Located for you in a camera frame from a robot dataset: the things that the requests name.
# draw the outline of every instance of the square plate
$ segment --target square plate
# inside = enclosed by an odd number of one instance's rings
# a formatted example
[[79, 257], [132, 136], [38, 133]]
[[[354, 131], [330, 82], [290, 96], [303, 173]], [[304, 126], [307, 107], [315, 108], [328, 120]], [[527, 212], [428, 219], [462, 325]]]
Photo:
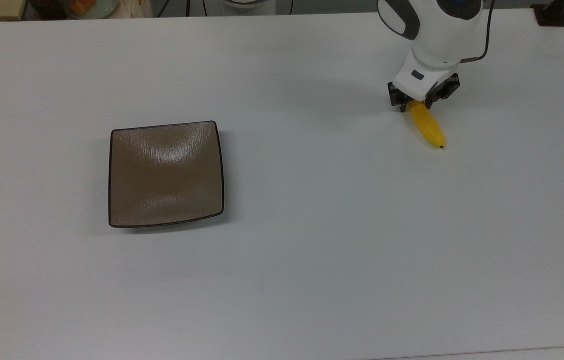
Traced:
[[111, 132], [108, 223], [113, 228], [188, 223], [223, 210], [214, 121]]

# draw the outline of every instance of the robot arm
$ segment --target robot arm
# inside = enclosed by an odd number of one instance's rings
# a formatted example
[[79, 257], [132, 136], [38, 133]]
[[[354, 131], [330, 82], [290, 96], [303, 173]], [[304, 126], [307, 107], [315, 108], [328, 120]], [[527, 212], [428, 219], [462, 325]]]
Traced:
[[391, 102], [447, 98], [459, 87], [455, 71], [481, 18], [481, 0], [378, 0], [378, 13], [396, 34], [413, 41], [392, 84]]

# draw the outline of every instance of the black cable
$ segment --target black cable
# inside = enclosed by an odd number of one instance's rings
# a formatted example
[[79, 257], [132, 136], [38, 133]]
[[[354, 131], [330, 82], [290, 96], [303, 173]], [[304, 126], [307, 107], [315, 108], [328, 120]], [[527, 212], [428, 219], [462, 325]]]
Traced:
[[164, 6], [162, 7], [162, 9], [160, 10], [160, 13], [158, 14], [158, 18], [161, 16], [161, 14], [164, 12], [164, 9], [166, 9], [166, 6], [168, 5], [168, 2], [170, 2], [170, 0], [166, 0], [166, 2], [164, 2]]
[[486, 45], [484, 45], [484, 53], [480, 57], [470, 57], [468, 59], [462, 59], [462, 61], [460, 61], [460, 64], [476, 62], [486, 57], [486, 54], [488, 53], [488, 41], [490, 39], [490, 20], [493, 17], [494, 8], [495, 8], [495, 0], [490, 0], [490, 9], [488, 10], [488, 22], [486, 24]]

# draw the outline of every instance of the table surface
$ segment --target table surface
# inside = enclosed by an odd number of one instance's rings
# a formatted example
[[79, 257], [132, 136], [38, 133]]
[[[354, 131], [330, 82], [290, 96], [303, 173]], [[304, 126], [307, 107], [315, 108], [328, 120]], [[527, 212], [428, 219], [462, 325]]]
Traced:
[[[493, 21], [447, 150], [376, 14], [0, 23], [0, 359], [564, 347], [564, 28]], [[111, 130], [208, 120], [225, 213], [108, 227]]]

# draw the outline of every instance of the banana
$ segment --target banana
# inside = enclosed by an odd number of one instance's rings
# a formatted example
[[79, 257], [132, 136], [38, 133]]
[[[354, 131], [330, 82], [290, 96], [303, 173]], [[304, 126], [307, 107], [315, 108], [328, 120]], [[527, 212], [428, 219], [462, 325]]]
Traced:
[[413, 100], [408, 103], [407, 108], [408, 111], [410, 111], [410, 115], [413, 117], [413, 122], [424, 139], [436, 148], [446, 148], [444, 133], [439, 125], [437, 125], [437, 122], [435, 122], [430, 112], [428, 112], [426, 105], [424, 105], [423, 102]]

